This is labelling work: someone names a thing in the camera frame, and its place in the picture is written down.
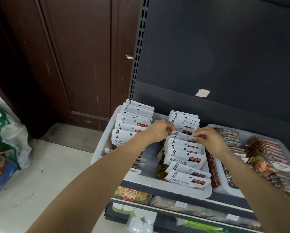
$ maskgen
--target white plastic tray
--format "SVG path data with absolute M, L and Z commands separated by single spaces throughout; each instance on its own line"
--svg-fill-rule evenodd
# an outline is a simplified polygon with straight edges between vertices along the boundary
M 96 150 L 91 160 L 91 164 L 99 160 L 100 156 L 104 156 L 104 148 L 112 149 L 111 133 L 112 129 L 114 129 L 115 126 L 116 116 L 121 109 L 122 105 L 118 106 L 114 114 L 112 115 L 110 121 L 108 122 L 108 125 L 100 139 L 100 142 L 96 147 Z M 168 119 L 168 116 L 154 113 L 152 119 L 153 121 L 157 119 Z M 158 147 L 159 147 L 158 143 L 153 143 L 149 145 L 142 154 L 142 158 L 145 158 L 146 162 L 145 166 L 141 168 L 142 170 L 141 174 L 138 175 L 132 172 L 128 172 L 124 177 L 124 180 L 197 199 L 206 199 L 211 196 L 212 194 L 211 185 L 208 185 L 207 187 L 199 190 L 156 179 L 157 167 L 159 162 L 157 159 Z M 200 170 L 204 172 L 209 172 L 207 162 L 203 164 Z
M 270 140 L 270 141 L 275 141 L 275 142 L 279 143 L 279 146 L 281 147 L 283 154 L 284 154 L 286 160 L 288 161 L 288 164 L 290 165 L 290 152 L 286 148 L 286 146 L 282 142 L 280 142 L 279 140 L 276 140 L 276 139 L 271 138 L 271 137 L 263 136 L 260 134 L 256 134 L 256 133 L 252 133 L 252 132 L 248 132 L 248 131 L 243 131 L 243 130 L 239 130 L 239 129 L 235 129 L 235 128 L 230 128 L 230 127 L 224 127 L 224 126 L 215 125 L 215 124 L 209 124 L 209 126 L 213 127 L 213 128 L 218 127 L 218 128 L 230 129 L 230 130 L 238 132 L 239 137 L 240 137 L 240 143 L 242 145 L 244 145 L 249 140 L 249 138 L 251 136 L 258 136 L 258 137 L 262 137 L 262 138 L 265 138 L 265 139 Z M 217 167 L 218 178 L 221 182 L 221 185 L 217 188 L 213 188 L 213 191 L 218 192 L 218 193 L 222 193 L 222 194 L 229 194 L 229 195 L 244 198 L 242 192 L 239 189 L 232 188 L 228 185 L 227 180 L 226 180 L 226 176 L 225 176 L 225 173 L 223 170 L 222 163 L 217 158 L 215 158 L 215 164 Z

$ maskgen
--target brown door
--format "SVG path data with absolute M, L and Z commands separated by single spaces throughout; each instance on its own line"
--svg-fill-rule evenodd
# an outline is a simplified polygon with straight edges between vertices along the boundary
M 59 121 L 104 130 L 127 98 L 141 0 L 0 0 Z

